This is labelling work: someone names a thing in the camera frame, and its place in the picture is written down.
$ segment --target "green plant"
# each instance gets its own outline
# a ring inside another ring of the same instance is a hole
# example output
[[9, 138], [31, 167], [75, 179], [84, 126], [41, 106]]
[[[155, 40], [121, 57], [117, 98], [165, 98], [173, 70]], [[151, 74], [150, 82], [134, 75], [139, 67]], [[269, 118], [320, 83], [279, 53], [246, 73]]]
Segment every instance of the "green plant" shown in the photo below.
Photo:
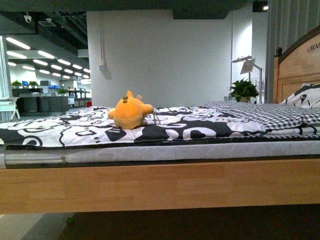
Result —
[[58, 94], [66, 94], [68, 91], [67, 91], [67, 89], [59, 88], [56, 92], [57, 92]]
[[30, 82], [29, 82], [29, 85], [30, 85], [30, 86], [39, 86], [36, 81], [30, 81]]
[[11, 86], [17, 86], [17, 87], [20, 87], [22, 86], [22, 83], [19, 82], [18, 80], [15, 80], [14, 82], [11, 83]]
[[234, 86], [231, 86], [229, 89], [233, 90], [229, 94], [229, 98], [235, 97], [237, 102], [240, 102], [241, 98], [246, 98], [248, 101], [251, 97], [256, 97], [259, 95], [256, 86], [253, 85], [248, 79], [242, 78], [240, 81], [232, 83]]

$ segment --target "black and white checkered quilt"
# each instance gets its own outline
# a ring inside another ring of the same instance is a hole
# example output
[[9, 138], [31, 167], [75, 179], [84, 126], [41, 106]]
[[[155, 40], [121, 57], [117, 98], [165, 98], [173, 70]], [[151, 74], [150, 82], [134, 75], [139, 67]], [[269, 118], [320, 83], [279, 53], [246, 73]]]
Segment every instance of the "black and white checkered quilt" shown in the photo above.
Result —
[[200, 107], [229, 113], [260, 123], [267, 130], [283, 130], [320, 123], [320, 110], [283, 104], [249, 104], [233, 101], [208, 101]]

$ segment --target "dark floor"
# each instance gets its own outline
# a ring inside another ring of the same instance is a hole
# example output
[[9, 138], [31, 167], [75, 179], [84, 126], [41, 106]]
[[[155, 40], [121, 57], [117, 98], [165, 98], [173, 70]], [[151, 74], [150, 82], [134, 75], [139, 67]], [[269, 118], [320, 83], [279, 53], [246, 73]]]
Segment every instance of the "dark floor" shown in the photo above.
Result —
[[320, 240], [320, 204], [90, 212], [59, 240]]

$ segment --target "air vent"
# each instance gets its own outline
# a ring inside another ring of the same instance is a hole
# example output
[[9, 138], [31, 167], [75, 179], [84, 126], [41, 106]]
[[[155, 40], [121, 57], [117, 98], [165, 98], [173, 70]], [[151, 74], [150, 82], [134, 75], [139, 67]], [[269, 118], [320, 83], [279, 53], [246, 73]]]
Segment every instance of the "air vent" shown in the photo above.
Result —
[[57, 26], [53, 22], [49, 22], [49, 21], [39, 21], [39, 24], [44, 27], [56, 27]]

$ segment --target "wooden bed frame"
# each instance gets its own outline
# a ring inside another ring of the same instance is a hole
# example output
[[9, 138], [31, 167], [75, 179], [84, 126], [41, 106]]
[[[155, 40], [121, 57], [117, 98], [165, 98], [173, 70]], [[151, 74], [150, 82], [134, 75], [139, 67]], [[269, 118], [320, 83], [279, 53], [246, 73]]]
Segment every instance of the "wooden bed frame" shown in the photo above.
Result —
[[[275, 103], [320, 83], [319, 32], [275, 58]], [[320, 158], [0, 170], [0, 214], [293, 204], [320, 204]]]

